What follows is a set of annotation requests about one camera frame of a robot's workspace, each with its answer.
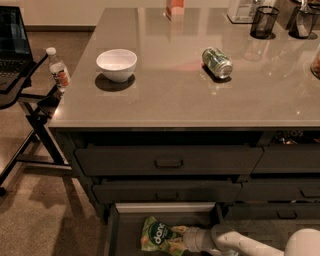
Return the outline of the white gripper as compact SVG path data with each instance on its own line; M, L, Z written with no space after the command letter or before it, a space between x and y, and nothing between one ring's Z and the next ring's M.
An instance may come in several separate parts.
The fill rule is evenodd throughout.
M211 253L215 248L211 231L199 227L173 226L173 232L183 234L183 243L190 252Z

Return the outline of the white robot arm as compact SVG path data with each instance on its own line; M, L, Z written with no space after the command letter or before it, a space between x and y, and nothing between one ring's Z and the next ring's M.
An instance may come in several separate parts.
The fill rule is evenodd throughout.
M320 256L320 231L304 228L294 232L280 250L217 224L210 229L196 226L173 228L182 236L183 247L192 253L210 256Z

